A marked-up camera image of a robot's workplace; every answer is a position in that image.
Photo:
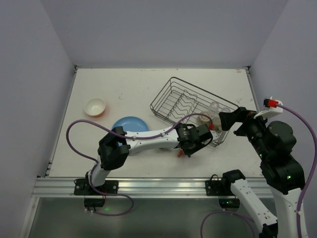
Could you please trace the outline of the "clear glass cup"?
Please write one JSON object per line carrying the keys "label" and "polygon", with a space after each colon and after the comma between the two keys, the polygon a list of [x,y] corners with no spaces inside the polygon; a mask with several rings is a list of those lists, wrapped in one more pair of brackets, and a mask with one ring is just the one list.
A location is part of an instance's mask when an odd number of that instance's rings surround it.
{"label": "clear glass cup", "polygon": [[230,110],[230,108],[224,107],[224,108],[222,108],[221,112],[230,113],[231,110]]}
{"label": "clear glass cup", "polygon": [[219,113],[219,103],[212,101],[209,105],[209,113],[212,117],[218,117]]}

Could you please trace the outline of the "grey-green cup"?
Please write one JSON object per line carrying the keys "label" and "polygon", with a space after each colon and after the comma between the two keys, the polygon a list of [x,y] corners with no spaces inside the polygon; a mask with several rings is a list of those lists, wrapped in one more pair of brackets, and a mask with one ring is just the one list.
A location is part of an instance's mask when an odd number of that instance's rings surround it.
{"label": "grey-green cup", "polygon": [[222,127],[221,127],[221,120],[219,117],[214,117],[212,119],[212,124],[213,124],[213,130],[215,131],[222,131]]}

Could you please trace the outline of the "pink mug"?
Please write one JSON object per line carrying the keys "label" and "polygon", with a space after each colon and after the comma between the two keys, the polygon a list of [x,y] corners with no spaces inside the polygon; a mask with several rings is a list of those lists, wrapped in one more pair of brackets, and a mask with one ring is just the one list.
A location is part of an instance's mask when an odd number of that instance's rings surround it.
{"label": "pink mug", "polygon": [[181,158],[184,155],[184,152],[182,150],[179,150],[177,153],[177,157]]}

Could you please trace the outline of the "beige speckled cup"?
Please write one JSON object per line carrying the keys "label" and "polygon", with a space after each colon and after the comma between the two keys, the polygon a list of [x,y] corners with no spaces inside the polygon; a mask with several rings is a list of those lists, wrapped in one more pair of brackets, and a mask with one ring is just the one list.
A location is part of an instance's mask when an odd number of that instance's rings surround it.
{"label": "beige speckled cup", "polygon": [[198,122],[200,124],[210,124],[211,123],[211,115],[208,111],[202,111],[198,115]]}

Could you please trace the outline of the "blue plate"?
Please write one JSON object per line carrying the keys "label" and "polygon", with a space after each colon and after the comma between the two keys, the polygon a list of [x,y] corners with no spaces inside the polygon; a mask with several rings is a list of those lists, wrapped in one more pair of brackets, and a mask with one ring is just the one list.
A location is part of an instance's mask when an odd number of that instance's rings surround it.
{"label": "blue plate", "polygon": [[134,116],[127,116],[127,117],[120,118],[113,124],[112,129],[118,126],[122,126],[124,131],[132,131],[132,132],[149,131],[148,125],[141,118],[134,117]]}

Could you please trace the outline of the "orange bowl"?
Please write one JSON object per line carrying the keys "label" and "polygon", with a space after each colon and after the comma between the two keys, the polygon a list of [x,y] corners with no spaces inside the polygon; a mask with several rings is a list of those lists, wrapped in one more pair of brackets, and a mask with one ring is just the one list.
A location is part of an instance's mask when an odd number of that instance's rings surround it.
{"label": "orange bowl", "polygon": [[84,112],[86,115],[97,118],[105,113],[106,104],[103,99],[92,98],[88,100],[84,106]]}

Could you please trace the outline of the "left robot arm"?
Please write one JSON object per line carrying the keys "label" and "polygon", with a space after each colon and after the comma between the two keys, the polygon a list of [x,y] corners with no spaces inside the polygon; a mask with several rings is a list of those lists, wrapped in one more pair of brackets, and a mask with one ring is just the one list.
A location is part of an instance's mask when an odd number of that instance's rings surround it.
{"label": "left robot arm", "polygon": [[122,167],[128,156],[153,149],[180,148],[190,157],[218,139],[215,131],[202,124],[180,123],[162,130],[132,132],[117,126],[99,141],[96,165],[88,172],[89,184],[102,186],[112,170]]}

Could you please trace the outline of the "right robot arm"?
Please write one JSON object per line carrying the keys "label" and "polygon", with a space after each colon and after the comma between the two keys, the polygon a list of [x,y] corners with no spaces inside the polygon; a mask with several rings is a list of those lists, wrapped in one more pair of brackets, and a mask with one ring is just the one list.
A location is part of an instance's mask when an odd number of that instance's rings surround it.
{"label": "right robot arm", "polygon": [[222,130],[228,131],[236,122],[241,126],[236,136],[245,136],[261,160],[262,174],[273,194],[276,215],[262,204],[249,187],[240,170],[222,175],[226,192],[239,198],[252,216],[261,238],[308,237],[302,203],[305,186],[302,166],[291,155],[297,140],[293,129],[281,121],[267,124],[262,114],[239,107],[231,113],[219,113]]}

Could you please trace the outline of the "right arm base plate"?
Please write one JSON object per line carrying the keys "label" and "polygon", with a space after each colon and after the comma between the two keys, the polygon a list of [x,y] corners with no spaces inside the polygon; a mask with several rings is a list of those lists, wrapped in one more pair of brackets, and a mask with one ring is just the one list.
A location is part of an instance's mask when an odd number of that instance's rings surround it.
{"label": "right arm base plate", "polygon": [[217,174],[213,174],[209,180],[205,181],[205,191],[206,196],[233,196]]}

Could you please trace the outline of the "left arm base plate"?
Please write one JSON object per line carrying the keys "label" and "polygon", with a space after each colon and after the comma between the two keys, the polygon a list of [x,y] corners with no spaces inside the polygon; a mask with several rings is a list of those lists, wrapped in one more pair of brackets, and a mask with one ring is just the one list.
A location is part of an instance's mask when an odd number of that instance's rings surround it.
{"label": "left arm base plate", "polygon": [[[75,188],[74,195],[77,196],[97,196],[100,193],[94,191],[88,181],[88,178],[78,178],[74,180]],[[105,180],[104,184],[97,186],[96,190],[102,193],[116,194],[118,191],[118,181],[117,180]]]}

